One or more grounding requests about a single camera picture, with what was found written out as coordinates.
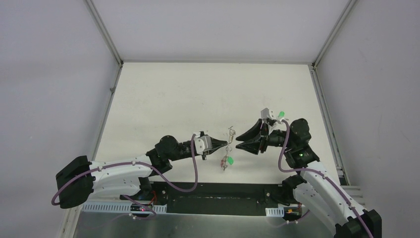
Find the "grey perforated key organizer plate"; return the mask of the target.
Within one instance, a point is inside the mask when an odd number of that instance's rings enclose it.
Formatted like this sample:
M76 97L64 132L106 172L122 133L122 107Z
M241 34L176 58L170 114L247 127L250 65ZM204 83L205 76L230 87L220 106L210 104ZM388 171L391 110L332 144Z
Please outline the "grey perforated key organizer plate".
M232 151L231 144L232 144L232 142L234 140L235 135L236 135L236 131L233 129L233 126L229 127L228 128L228 140L227 140L228 145L225 148L225 151L226 152L225 152L224 157L230 157L229 156L229 153ZM229 164L227 163L227 167L224 167L224 168L222 167L222 169L223 170L226 170L228 168L228 166L229 166Z

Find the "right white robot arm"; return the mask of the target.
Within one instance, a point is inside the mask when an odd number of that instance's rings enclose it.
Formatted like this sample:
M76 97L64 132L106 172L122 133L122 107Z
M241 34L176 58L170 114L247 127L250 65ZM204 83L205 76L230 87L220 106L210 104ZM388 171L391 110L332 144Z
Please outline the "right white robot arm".
M259 154L267 147L280 147L278 168L291 176L282 182L286 203L300 203L330 229L335 238L380 238L382 218L374 209L358 203L331 178L319 156L309 145L306 119L259 119L237 137L237 149Z

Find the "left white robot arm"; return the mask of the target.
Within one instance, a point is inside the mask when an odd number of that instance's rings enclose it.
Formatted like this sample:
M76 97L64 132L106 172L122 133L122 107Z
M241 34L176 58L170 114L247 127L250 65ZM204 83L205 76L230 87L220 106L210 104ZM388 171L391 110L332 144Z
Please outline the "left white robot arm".
M57 192L51 204L62 209L77 207L90 198L113 195L135 196L138 200L150 197L149 178L161 177L168 185L175 187L164 176L172 169L171 162L191 159L194 168L192 188L180 188L191 192L198 185L198 156L206 159L218 149L227 146L225 140L215 139L204 132L193 134L190 140L178 142L174 136L163 136L154 149L134 158L120 161L89 161L87 156L78 156L55 176Z

